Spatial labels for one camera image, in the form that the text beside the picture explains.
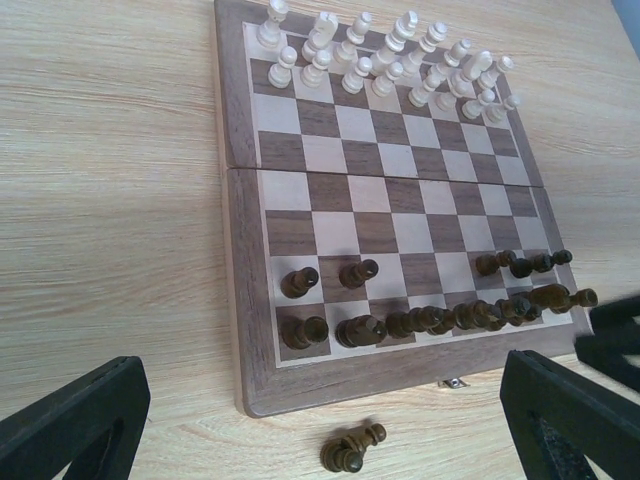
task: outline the dark square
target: dark square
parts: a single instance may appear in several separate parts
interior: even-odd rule
[[[360,255],[318,257],[325,304],[367,299],[367,290],[364,285],[360,288],[350,289],[340,283],[340,270],[351,263],[360,261],[362,261]]]
[[[296,92],[293,89],[293,81],[289,82],[285,88],[276,88],[269,83],[269,69],[273,62],[265,60],[251,59],[251,80],[253,81],[253,92],[263,95],[274,95],[278,97],[295,98]]]
[[[407,295],[442,293],[436,257],[433,253],[403,253],[400,255]]]
[[[478,183],[504,183],[495,155],[485,155],[484,153],[471,153],[470,155]]]
[[[440,148],[442,150],[454,150],[456,152],[467,152],[467,142],[462,133],[462,127],[457,122],[448,122],[447,120],[433,120],[436,127]]]
[[[377,143],[343,140],[342,150],[350,175],[384,176]]]
[[[415,115],[416,117],[429,117],[431,118],[431,110],[429,104],[425,104],[424,107],[416,107],[409,101],[409,92],[412,87],[405,87],[404,85],[396,85],[396,91],[398,92],[398,100],[400,100],[400,110],[404,115]]]
[[[262,168],[304,172],[302,136],[291,133],[258,132]]]
[[[489,228],[497,250],[522,250],[513,217],[489,216]]]
[[[329,346],[329,338],[322,342],[316,343],[304,350],[293,350],[282,340],[282,332],[288,328],[295,328],[296,321],[306,320],[309,317],[321,317],[326,320],[324,305],[315,303],[313,305],[296,305],[293,307],[276,307],[276,319],[278,322],[278,340],[280,341],[280,360],[296,360],[298,358],[313,358],[329,355],[331,347]]]
[[[369,101],[367,100],[364,87],[356,94],[349,93],[342,87],[342,77],[344,77],[344,75],[338,75],[337,73],[329,74],[329,82],[331,83],[331,91],[333,92],[333,103],[345,107],[364,108],[368,110]]]
[[[385,182],[393,213],[424,213],[424,202],[417,180],[386,178]]]
[[[514,217],[537,217],[536,206],[529,187],[506,185],[507,198]]]
[[[411,152],[418,169],[418,178],[449,180],[442,150],[439,148],[411,147]]]
[[[331,103],[297,100],[303,135],[340,138],[336,108]]]
[[[450,187],[458,215],[485,215],[477,183],[452,182]]]
[[[401,114],[371,110],[371,119],[379,143],[409,145],[407,128]]]
[[[360,253],[398,253],[396,234],[390,213],[356,212],[356,231]]]
[[[436,253],[464,252],[464,240],[456,215],[427,215],[433,250]]]
[[[311,212],[267,210],[266,217],[270,255],[316,254]]]
[[[311,210],[314,212],[351,212],[351,195],[346,175],[308,173]]]
[[[518,150],[516,144],[513,143],[513,137],[509,130],[503,128],[487,127],[489,138],[491,139],[491,145],[493,146],[493,152],[496,155],[504,157],[517,157]]]

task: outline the white pawn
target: white pawn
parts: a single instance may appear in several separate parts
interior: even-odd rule
[[[322,74],[327,68],[329,68],[330,62],[331,55],[326,50],[320,50],[316,53],[311,64],[307,65],[302,70],[302,74],[300,75],[302,83],[309,88],[318,88],[322,82]]]
[[[420,70],[424,56],[427,53],[435,51],[436,45],[446,37],[447,26],[444,23],[436,22],[429,25],[427,33],[418,41],[418,48],[402,57],[402,66],[404,67],[403,75],[408,78],[414,76],[418,70]]]
[[[371,28],[373,17],[368,12],[362,12],[353,21],[353,25],[347,28],[347,39],[336,45],[333,50],[333,58],[338,63],[351,63],[358,58],[356,46],[362,45],[364,36]]]
[[[470,120],[478,118],[484,110],[484,107],[491,104],[496,99],[496,94],[493,90],[483,90],[478,98],[475,100],[469,100],[462,106],[462,113]]]
[[[269,83],[276,88],[285,88],[291,82],[291,69],[298,59],[298,52],[293,47],[280,50],[278,62],[269,69]]]
[[[496,81],[498,77],[502,74],[505,74],[515,67],[513,60],[511,58],[502,56],[498,59],[496,64],[491,70],[487,70],[486,72],[482,72],[482,75],[478,78],[478,85],[483,90],[488,90],[496,86]]]
[[[362,57],[351,69],[342,77],[342,87],[349,93],[356,94],[364,86],[364,77],[371,72],[371,59]]]
[[[289,6],[285,0],[269,0],[269,18],[258,27],[257,38],[265,48],[276,48],[280,44],[280,24],[284,21]]]
[[[491,122],[500,123],[507,116],[507,112],[515,110],[521,103],[522,101],[519,95],[509,95],[502,104],[492,103],[488,105],[484,113]]]

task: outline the chess piece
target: chess piece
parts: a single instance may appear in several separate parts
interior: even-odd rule
[[[378,264],[375,260],[363,260],[351,263],[340,270],[340,283],[347,288],[359,288],[364,282],[378,274]]]
[[[298,53],[293,47],[280,50],[278,61],[269,69],[269,83],[276,88],[285,88],[291,82],[291,69],[298,59]]]
[[[385,321],[387,331],[393,338],[406,338],[413,332],[426,332],[444,319],[444,310],[437,307],[412,308],[409,313],[396,312]]]
[[[476,270],[483,276],[493,275],[500,267],[508,267],[515,260],[516,254],[511,250],[504,250],[496,255],[480,255],[476,258]]]
[[[364,87],[364,79],[371,71],[371,60],[362,57],[342,77],[342,88],[351,94],[356,94]]]
[[[478,85],[482,90],[491,90],[496,86],[498,77],[513,70],[513,67],[515,67],[515,64],[511,58],[506,55],[500,57],[493,68],[480,74],[478,77]]]
[[[520,96],[516,94],[509,95],[502,103],[492,103],[491,105],[487,105],[484,113],[490,122],[500,123],[506,118],[507,112],[515,110],[521,105],[521,103],[522,101],[520,100]]]
[[[484,108],[493,103],[496,99],[496,94],[493,90],[483,90],[475,100],[469,100],[462,105],[462,114],[469,120],[478,118]]]
[[[436,46],[447,37],[447,26],[442,22],[429,25],[427,32],[418,40],[418,47],[412,52],[402,57],[401,63],[404,68],[404,75],[407,78],[413,77],[420,70],[422,60],[427,53],[435,51]]]
[[[396,54],[404,48],[405,42],[413,37],[417,25],[418,14],[414,11],[408,11],[396,20],[393,31],[384,37],[384,46],[371,55],[371,63],[373,64],[371,73],[373,75],[377,77],[387,70],[387,67],[393,63]]]
[[[338,63],[351,63],[358,59],[356,46],[362,45],[364,36],[371,27],[373,17],[369,12],[362,12],[353,21],[353,25],[347,28],[347,39],[336,45],[333,50],[333,58]]]
[[[309,88],[318,88],[320,83],[322,83],[322,75],[324,74],[324,71],[329,68],[330,62],[331,55],[326,50],[320,50],[316,53],[311,64],[304,67],[300,74],[302,83]]]
[[[402,64],[400,62],[393,62],[384,72],[384,75],[380,75],[373,81],[371,90],[379,97],[386,97],[393,90],[393,85],[396,80],[402,76]]]
[[[344,320],[336,327],[336,340],[343,347],[355,348],[367,345],[376,345],[387,336],[387,327],[384,322],[372,317],[362,315]]]
[[[375,447],[386,438],[387,431],[384,427],[374,423],[360,434],[348,434],[332,440],[322,448],[322,465],[330,472],[359,472],[367,449]]]
[[[291,319],[282,326],[282,340],[293,350],[304,350],[313,344],[324,342],[328,337],[329,326],[322,317]]]
[[[316,284],[320,276],[313,267],[305,267],[302,270],[288,273],[280,282],[280,289],[285,297],[300,298]]]
[[[309,38],[302,45],[302,56],[307,62],[312,62],[316,54],[329,46],[331,39],[338,30],[338,17],[335,13],[320,12],[313,24],[313,30],[309,32]]]
[[[280,44],[280,24],[289,13],[289,6],[285,0],[269,0],[267,7],[269,17],[258,27],[257,38],[265,48],[276,48]]]

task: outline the white chess piece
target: white chess piece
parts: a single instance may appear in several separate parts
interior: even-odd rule
[[[483,90],[478,98],[475,100],[469,100],[462,105],[462,113],[470,120],[478,118],[484,110],[484,107],[490,105],[496,99],[496,94],[493,90]]]
[[[349,93],[356,94],[364,86],[364,78],[371,71],[371,59],[362,57],[358,63],[342,77],[342,87]]]
[[[338,30],[338,17],[335,13],[320,12],[313,23],[309,38],[302,45],[302,56],[307,62],[313,61],[316,53],[324,50]]]
[[[362,45],[362,42],[364,42],[364,36],[371,28],[372,21],[373,17],[369,12],[362,12],[358,15],[353,21],[353,25],[347,28],[347,39],[336,45],[333,50],[333,58],[336,62],[351,63],[357,60],[356,46]]]
[[[331,54],[326,50],[320,50],[316,53],[311,64],[307,65],[302,70],[302,74],[300,75],[302,83],[309,88],[318,88],[320,86],[320,82],[322,82],[322,74],[327,68],[329,68],[330,62]]]
[[[404,48],[405,42],[413,37],[418,25],[418,14],[408,11],[396,20],[393,31],[384,37],[384,46],[371,55],[373,69],[371,73],[376,77],[382,75],[391,63],[395,60],[396,54]]]
[[[285,88],[291,82],[291,69],[298,59],[298,52],[293,47],[280,50],[278,61],[269,69],[269,83],[276,88]]]
[[[435,51],[436,45],[442,42],[447,37],[447,26],[442,22],[436,22],[429,25],[427,33],[425,33],[418,41],[418,47],[402,57],[402,66],[404,67],[403,75],[405,77],[414,76],[420,66],[422,60],[427,53]]]
[[[285,0],[269,0],[269,18],[258,27],[257,38],[265,48],[276,48],[280,44],[280,24],[284,21],[289,6]]]
[[[500,75],[503,75],[515,67],[513,60],[511,58],[502,56],[498,59],[496,64],[492,69],[487,70],[486,72],[482,72],[480,77],[478,78],[478,85],[483,90],[488,90],[496,86],[496,81]]]
[[[371,85],[371,90],[373,93],[378,95],[379,97],[386,97],[393,90],[393,85],[402,76],[403,72],[402,64],[400,62],[393,62],[387,70],[384,72],[384,75],[380,75],[377,77],[373,84]]]
[[[493,123],[500,123],[507,116],[507,112],[515,110],[521,103],[522,101],[520,100],[520,96],[512,94],[509,95],[502,104],[492,103],[491,105],[488,105],[485,108],[484,113],[489,121]]]

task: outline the wooden chessboard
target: wooden chessboard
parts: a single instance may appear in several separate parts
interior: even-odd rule
[[[229,304],[238,404],[267,416],[502,367],[512,349],[548,356],[572,351],[587,329],[581,309],[498,332],[454,329],[348,349],[333,331],[345,319],[384,319],[418,306],[452,308],[494,302],[532,286],[560,282],[575,291],[569,266],[516,279],[508,270],[480,277],[473,262],[503,249],[519,256],[563,248],[549,199],[517,111],[492,124],[468,120],[433,104],[418,109],[407,95],[420,75],[402,79],[385,98],[365,89],[351,95],[332,61],[317,89],[300,81],[299,54],[285,89],[267,80],[285,45],[300,52],[313,18],[290,12],[281,44],[267,50],[256,29],[266,5],[217,0],[212,29],[218,133],[224,182]],[[340,25],[334,40],[345,39]],[[359,55],[384,35],[369,32]],[[405,51],[415,48],[407,42]],[[446,86],[439,89],[446,91]],[[504,77],[498,98],[510,94]],[[348,290],[338,271],[371,258],[379,274]],[[306,266],[318,285],[292,300],[280,280]],[[291,318],[319,315],[327,341],[291,350],[280,329]]]

